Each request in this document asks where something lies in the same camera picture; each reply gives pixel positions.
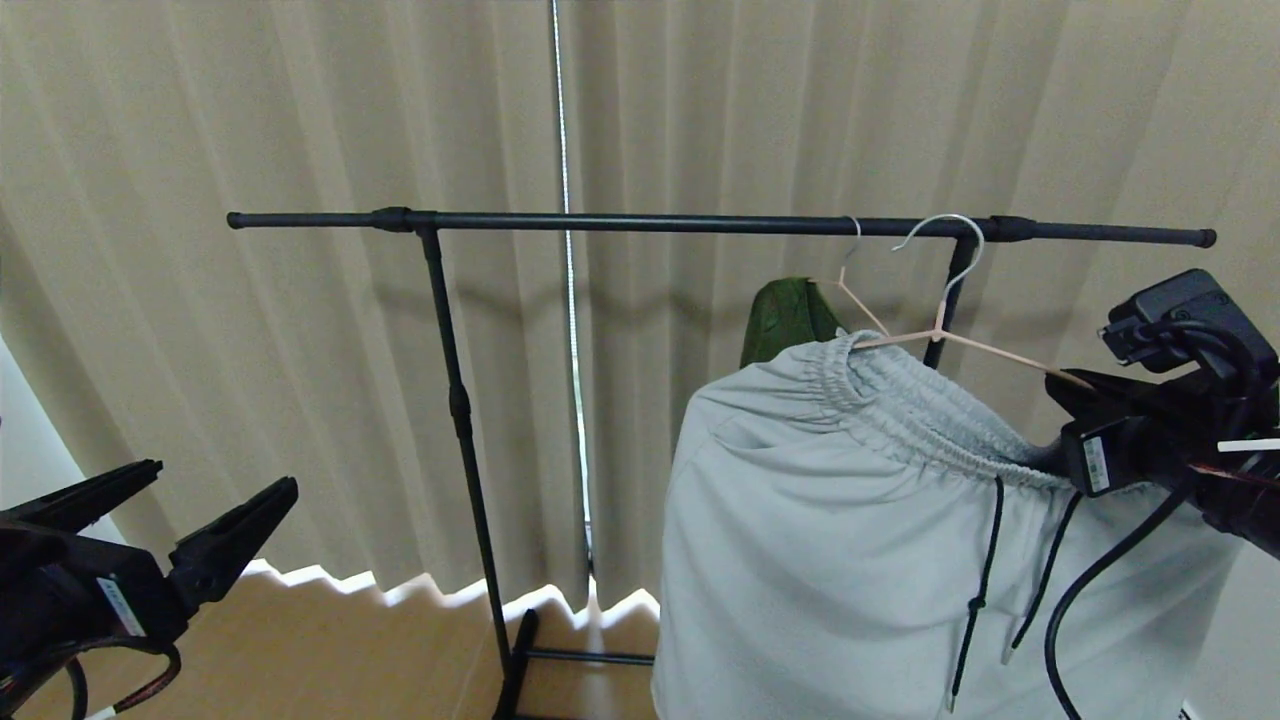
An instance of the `curtain fold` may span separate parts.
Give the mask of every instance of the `curtain fold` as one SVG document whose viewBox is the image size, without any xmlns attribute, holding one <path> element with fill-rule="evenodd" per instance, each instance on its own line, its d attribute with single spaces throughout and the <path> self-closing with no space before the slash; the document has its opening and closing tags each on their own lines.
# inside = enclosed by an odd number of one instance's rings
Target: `curtain fold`
<svg viewBox="0 0 1280 720">
<path fill-rule="evenodd" d="M 165 460 L 125 534 L 166 550 L 292 474 L 276 568 L 475 582 L 416 238 L 223 218 L 557 210 L 547 5 L 0 12 L 4 333 L 86 471 Z M 442 240 L 504 593 L 581 605 L 563 240 Z"/>
<path fill-rule="evenodd" d="M 1134 291 L 1203 266 L 1260 327 L 1274 291 L 1277 6 L 1207 1 L 567 3 L 575 210 L 924 217 L 1215 227 L 1213 250 L 988 247 L 956 329 L 1114 368 L 1096 340 Z M 731 373 L 756 290 L 849 284 L 923 329 L 950 241 L 580 233 L 580 333 L 602 605 L 657 589 L 684 406 Z M 838 291 L 826 295 L 867 327 Z M 915 346 L 916 352 L 922 346 Z M 1064 415 L 1033 372 L 947 347 L 942 370 L 1033 439 Z"/>
</svg>

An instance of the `clothing rack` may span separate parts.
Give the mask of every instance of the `clothing rack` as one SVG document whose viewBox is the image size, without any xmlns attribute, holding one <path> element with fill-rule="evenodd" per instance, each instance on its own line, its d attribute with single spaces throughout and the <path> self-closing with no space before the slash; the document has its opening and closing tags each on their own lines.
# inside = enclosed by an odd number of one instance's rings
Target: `clothing rack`
<svg viewBox="0 0 1280 720">
<path fill-rule="evenodd" d="M 1021 242 L 1032 238 L 1084 240 L 1137 242 L 1153 245 L 1189 245 L 1211 247 L 1217 241 L 1212 229 L 1167 229 L 1125 225 L 1092 225 L 1038 223 L 1011 215 L 992 215 L 974 219 L 987 242 Z M 440 345 L 449 378 L 449 414 L 453 416 L 471 514 L 475 521 L 480 562 L 484 568 L 493 615 L 498 655 L 502 661 L 503 684 L 498 696 L 494 720 L 554 720 L 517 711 L 525 671 L 530 660 L 557 660 L 576 662 L 604 662 L 616 665 L 653 665 L 650 655 L 621 652 L 581 652 L 544 648 L 534 644 L 538 635 L 538 612 L 529 610 L 511 644 L 502 612 L 502 594 L 493 559 L 493 541 L 489 536 L 489 518 L 480 487 L 480 469 L 476 461 L 471 425 L 471 401 L 462 382 L 458 345 L 453 333 L 453 315 L 444 282 L 444 263 L 440 252 L 442 229 L 502 229 L 502 231 L 593 231 L 593 232 L 664 232 L 664 233 L 726 233 L 726 234 L 800 234 L 800 236 L 869 236 L 905 237 L 919 223 L 904 218 L 849 217 L 750 217 L 750 215 L 618 215 L 618 214 L 554 214 L 554 213 L 436 213 L 384 208 L 372 213 L 284 213 L 250 214 L 228 213 L 227 224 L 241 228 L 374 228 L 387 232 L 415 233 L 422 243 L 431 278 L 431 295 L 440 327 Z M 950 282 L 973 261 L 978 240 L 973 229 L 961 220 L 940 219 L 920 228 L 916 236 L 955 238 L 947 269 Z M 946 297 L 942 328 L 950 329 L 963 282 L 957 282 Z M 942 357 L 943 341 L 931 342 L 924 352 L 924 364 L 937 368 Z"/>
</svg>

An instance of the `drawstring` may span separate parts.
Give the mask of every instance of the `drawstring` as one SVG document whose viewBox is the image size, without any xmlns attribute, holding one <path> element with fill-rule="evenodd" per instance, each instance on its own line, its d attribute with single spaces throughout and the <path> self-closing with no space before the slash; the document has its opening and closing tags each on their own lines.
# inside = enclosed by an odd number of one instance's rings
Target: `drawstring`
<svg viewBox="0 0 1280 720">
<path fill-rule="evenodd" d="M 1005 656 L 1001 662 L 1009 665 L 1009 661 L 1014 657 L 1014 651 L 1018 646 L 1023 644 L 1023 638 L 1027 637 L 1027 630 L 1032 628 L 1032 621 L 1036 620 L 1036 612 L 1039 611 L 1041 601 L 1044 600 L 1044 592 L 1048 589 L 1048 578 L 1053 573 L 1053 561 L 1057 560 L 1057 548 L 1062 546 L 1062 538 L 1066 537 L 1066 527 L 1071 524 L 1071 516 L 1075 515 L 1076 506 L 1084 500 L 1084 493 L 1076 492 L 1071 496 L 1071 500 L 1066 503 L 1066 512 L 1062 514 L 1062 521 L 1057 524 L 1057 532 L 1053 533 L 1053 544 L 1048 548 L 1048 560 L 1044 561 L 1044 573 L 1041 574 L 1039 587 L 1036 588 L 1036 597 L 1032 598 L 1030 606 L 1027 609 L 1027 618 L 1023 619 L 1023 625 L 1018 628 L 1018 634 L 1014 635 L 1014 642 L 1005 648 Z"/>
<path fill-rule="evenodd" d="M 969 659 L 969 643 L 978 625 L 978 612 L 987 606 L 987 585 L 991 582 L 991 566 L 996 562 L 996 542 L 1000 539 L 1000 521 L 1005 516 L 1005 480 L 996 475 L 996 519 L 991 524 L 991 542 L 987 544 L 987 561 L 982 566 L 982 579 L 978 582 L 978 596 L 969 601 L 969 623 L 960 642 L 960 657 L 956 659 L 956 674 L 951 679 L 951 697 L 947 711 L 956 711 L 956 696 L 960 694 L 960 679 L 964 676 L 964 664 Z"/>
</svg>

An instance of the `dark green clothing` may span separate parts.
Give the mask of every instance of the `dark green clothing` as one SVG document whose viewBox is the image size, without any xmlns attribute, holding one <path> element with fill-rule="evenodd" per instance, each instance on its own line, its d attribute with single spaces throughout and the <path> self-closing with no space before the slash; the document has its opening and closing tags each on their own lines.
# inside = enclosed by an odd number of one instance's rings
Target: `dark green clothing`
<svg viewBox="0 0 1280 720">
<path fill-rule="evenodd" d="M 751 302 L 740 366 L 768 363 L 795 345 L 833 340 L 841 328 L 818 286 L 809 278 L 773 281 L 760 288 Z"/>
</svg>

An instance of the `brown floor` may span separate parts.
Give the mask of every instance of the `brown floor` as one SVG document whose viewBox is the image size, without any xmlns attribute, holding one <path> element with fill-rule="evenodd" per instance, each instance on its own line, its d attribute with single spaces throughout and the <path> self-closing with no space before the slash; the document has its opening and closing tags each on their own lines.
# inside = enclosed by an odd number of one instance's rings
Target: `brown floor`
<svg viewBox="0 0 1280 720">
<path fill-rule="evenodd" d="M 652 653 L 657 620 L 639 609 L 600 630 L 573 630 L 556 602 L 544 603 L 539 644 Z M 515 637 L 516 625 L 509 625 Z M 287 587 L 271 574 L 243 578 L 206 606 L 179 641 L 182 675 L 129 720 L 280 717 L 488 719 L 502 678 L 485 598 L 442 606 L 426 584 L 387 607 L 376 588 L 352 594 L 326 580 Z M 154 676 L 163 660 L 104 650 L 82 657 L 90 714 Z M 14 720 L 64 720 L 65 675 L 50 680 Z M 653 720 L 649 669 L 534 661 L 521 712 L 582 720 Z"/>
</svg>

